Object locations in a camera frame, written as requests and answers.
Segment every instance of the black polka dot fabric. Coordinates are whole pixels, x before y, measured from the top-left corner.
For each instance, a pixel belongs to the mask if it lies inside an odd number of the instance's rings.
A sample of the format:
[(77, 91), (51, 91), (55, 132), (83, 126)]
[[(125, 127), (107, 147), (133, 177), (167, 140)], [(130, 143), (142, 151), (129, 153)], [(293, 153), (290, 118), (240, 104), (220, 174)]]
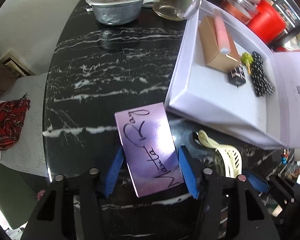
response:
[(253, 63), (251, 64), (251, 78), (256, 96), (263, 97), (265, 94), (272, 95), (275, 89), (263, 70), (261, 55), (255, 51), (252, 52), (251, 55), (253, 57)]

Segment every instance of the green pom pom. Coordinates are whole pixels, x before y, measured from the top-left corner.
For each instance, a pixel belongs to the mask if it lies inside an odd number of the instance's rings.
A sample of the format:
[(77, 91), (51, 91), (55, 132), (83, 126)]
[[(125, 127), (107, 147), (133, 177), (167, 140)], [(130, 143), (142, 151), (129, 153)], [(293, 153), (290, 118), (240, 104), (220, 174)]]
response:
[(244, 52), (241, 56), (241, 61), (246, 66), (250, 66), (253, 63), (253, 57), (248, 52)]

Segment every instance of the small figurine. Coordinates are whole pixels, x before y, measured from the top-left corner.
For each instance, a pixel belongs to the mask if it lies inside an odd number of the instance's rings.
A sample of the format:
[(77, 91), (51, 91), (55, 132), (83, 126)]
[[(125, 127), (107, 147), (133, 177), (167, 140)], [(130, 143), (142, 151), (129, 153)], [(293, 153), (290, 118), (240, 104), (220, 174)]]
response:
[(249, 54), (248, 52), (244, 52), (240, 59), (241, 59), (241, 62), (246, 65), (248, 74), (251, 75), (250, 65), (253, 63), (253, 58), (252, 58), (251, 54)]
[(235, 85), (237, 87), (240, 87), (246, 83), (246, 78), (244, 76), (243, 67), (241, 63), (238, 67), (236, 67), (234, 70), (228, 73), (228, 80), (230, 84)]
[(283, 149), (282, 156), (281, 156), (281, 161), (283, 164), (287, 164), (289, 157), (289, 151), (287, 149)]

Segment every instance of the silver bowl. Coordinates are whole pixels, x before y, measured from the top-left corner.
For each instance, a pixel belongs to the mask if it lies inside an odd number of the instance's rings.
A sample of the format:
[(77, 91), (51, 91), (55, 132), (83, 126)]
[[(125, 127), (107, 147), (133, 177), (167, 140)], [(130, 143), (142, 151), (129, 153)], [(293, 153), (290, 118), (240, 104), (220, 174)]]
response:
[(122, 25), (137, 19), (143, 0), (86, 0), (98, 22)]

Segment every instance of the metal screw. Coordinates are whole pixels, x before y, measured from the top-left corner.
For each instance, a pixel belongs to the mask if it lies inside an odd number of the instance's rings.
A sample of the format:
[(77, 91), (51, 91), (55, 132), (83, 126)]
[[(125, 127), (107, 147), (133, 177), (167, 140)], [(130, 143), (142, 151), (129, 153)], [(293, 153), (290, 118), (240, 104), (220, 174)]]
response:
[(96, 168), (92, 168), (92, 169), (89, 171), (89, 173), (90, 173), (91, 175), (97, 174), (98, 172), (99, 172), (99, 170), (96, 169)]
[(203, 170), (204, 174), (207, 174), (207, 175), (211, 175), (212, 174), (212, 169), (209, 169), (209, 168), (205, 168)]
[(240, 181), (246, 181), (247, 178), (246, 178), (246, 176), (244, 176), (244, 175), (241, 174), (241, 175), (238, 176), (238, 179)]
[(61, 181), (61, 180), (63, 180), (63, 175), (59, 174), (56, 176), (55, 179), (56, 179), (56, 181)]

